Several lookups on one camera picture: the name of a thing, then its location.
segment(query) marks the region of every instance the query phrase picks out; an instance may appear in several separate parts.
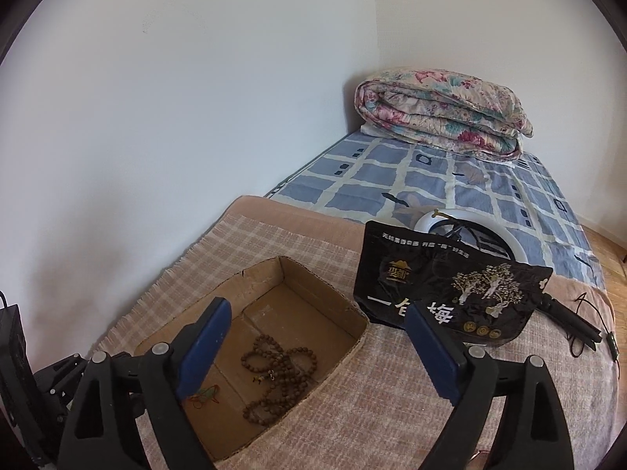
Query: wooden bead necklace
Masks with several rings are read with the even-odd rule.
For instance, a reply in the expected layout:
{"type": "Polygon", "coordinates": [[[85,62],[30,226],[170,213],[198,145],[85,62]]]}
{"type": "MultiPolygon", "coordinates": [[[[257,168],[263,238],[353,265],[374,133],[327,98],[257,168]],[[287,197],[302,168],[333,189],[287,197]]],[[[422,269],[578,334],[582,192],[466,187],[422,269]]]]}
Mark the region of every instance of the wooden bead necklace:
{"type": "Polygon", "coordinates": [[[254,376],[253,381],[259,383],[265,380],[271,381],[269,389],[261,395],[261,399],[247,404],[243,411],[244,419],[262,426],[278,421],[299,401],[305,394],[309,379],[318,369],[318,359],[309,348],[298,347],[283,350],[273,338],[266,334],[257,336],[253,343],[253,351],[242,355],[241,364],[250,372],[263,373],[254,376]],[[292,360],[291,356],[298,353],[307,356],[311,361],[311,367],[308,370],[303,370],[292,360]],[[263,367],[253,367],[248,363],[253,355],[264,357],[268,360],[268,364],[263,367]],[[270,395],[276,390],[280,390],[280,397],[271,398],[270,395]]]}

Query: black plastic bag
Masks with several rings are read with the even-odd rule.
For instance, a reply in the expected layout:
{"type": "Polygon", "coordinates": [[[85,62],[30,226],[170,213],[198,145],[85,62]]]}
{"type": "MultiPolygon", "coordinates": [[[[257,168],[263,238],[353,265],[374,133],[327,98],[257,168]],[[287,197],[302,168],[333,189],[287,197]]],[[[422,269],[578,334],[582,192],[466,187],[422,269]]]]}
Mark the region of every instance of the black plastic bag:
{"type": "Polygon", "coordinates": [[[353,294],[374,323],[402,329],[407,306],[420,301],[462,341],[499,346],[525,328],[552,273],[370,221],[353,294]]]}

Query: bed sheet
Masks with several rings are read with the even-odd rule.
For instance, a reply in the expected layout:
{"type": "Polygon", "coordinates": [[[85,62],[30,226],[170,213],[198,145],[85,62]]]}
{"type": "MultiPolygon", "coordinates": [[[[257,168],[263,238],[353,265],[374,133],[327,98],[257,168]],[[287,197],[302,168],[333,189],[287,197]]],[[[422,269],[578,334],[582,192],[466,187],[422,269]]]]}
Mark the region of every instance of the bed sheet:
{"type": "Polygon", "coordinates": [[[531,153],[496,164],[357,132],[268,197],[356,222],[374,219],[411,229],[434,208],[464,208],[507,228],[530,264],[604,289],[599,261],[577,217],[531,153]]]}

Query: open brown cardboard box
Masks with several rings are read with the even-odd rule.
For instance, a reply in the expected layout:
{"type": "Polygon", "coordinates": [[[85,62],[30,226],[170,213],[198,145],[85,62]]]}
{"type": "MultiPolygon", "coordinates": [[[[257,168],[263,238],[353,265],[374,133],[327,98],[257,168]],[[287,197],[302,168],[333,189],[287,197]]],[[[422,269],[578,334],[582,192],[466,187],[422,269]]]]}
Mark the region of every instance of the open brown cardboard box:
{"type": "Polygon", "coordinates": [[[284,350],[313,350],[318,368],[306,391],[308,395],[357,350],[369,322],[322,279],[296,261],[280,256],[225,280],[144,340],[135,354],[144,354],[159,342],[170,343],[185,325],[200,317],[215,297],[227,299],[233,312],[231,329],[202,385],[203,389],[219,387],[215,396],[218,403],[209,400],[197,409],[186,400],[183,407],[209,457],[218,461],[232,456],[267,429],[242,416],[245,405],[259,400],[269,387],[267,380],[253,382],[253,373],[240,361],[253,349],[259,334],[272,336],[284,350]]]}

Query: folded quilt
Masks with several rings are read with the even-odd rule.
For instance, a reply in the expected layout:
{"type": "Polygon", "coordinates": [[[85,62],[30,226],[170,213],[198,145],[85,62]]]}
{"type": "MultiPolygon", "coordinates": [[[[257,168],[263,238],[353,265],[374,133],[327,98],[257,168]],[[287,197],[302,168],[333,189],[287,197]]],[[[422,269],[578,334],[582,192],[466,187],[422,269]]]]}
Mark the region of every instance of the folded quilt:
{"type": "Polygon", "coordinates": [[[533,135],[509,88],[449,70],[379,72],[357,87],[355,109],[366,119],[365,133],[482,160],[515,160],[521,136],[533,135]]]}

